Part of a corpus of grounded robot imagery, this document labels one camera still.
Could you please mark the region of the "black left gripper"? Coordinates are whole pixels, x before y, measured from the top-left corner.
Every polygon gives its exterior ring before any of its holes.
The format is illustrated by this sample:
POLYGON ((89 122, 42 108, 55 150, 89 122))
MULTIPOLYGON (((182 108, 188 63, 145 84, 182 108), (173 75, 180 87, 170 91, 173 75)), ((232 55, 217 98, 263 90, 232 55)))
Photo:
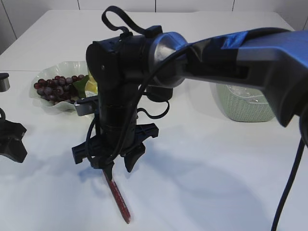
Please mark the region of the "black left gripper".
POLYGON ((22 124, 7 120, 5 112, 0 109, 0 155, 23 163, 27 156, 22 142, 26 131, 22 124))

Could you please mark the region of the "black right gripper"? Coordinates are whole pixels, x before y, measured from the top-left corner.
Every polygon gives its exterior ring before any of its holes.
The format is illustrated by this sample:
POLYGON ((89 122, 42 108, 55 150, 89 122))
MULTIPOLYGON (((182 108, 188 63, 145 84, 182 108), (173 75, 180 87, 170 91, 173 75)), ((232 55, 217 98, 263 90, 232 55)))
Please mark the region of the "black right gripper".
POLYGON ((96 115, 88 129, 83 143, 72 147, 75 164, 87 159, 94 169, 102 169, 108 180, 113 179, 113 166, 116 157, 124 158, 127 172, 131 172, 138 159, 145 153, 143 142, 156 138, 159 128, 154 123, 137 124, 137 116, 116 115, 115 124, 111 120, 102 121, 96 115))

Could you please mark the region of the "black blue right robot arm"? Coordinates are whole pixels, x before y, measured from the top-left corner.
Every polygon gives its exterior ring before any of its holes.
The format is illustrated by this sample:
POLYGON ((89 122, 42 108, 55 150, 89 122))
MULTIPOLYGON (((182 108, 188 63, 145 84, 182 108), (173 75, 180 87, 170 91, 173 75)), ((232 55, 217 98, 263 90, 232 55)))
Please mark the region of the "black blue right robot arm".
POLYGON ((144 154, 143 141, 158 136, 155 124, 137 125, 137 105, 148 86, 174 88, 185 79, 260 90, 278 122, 300 118, 308 141, 308 33, 258 28, 187 43, 178 33, 122 35, 95 41, 86 50, 98 96, 85 100, 99 115, 97 134, 72 148, 76 164, 88 159, 112 175, 122 156, 131 171, 144 154))

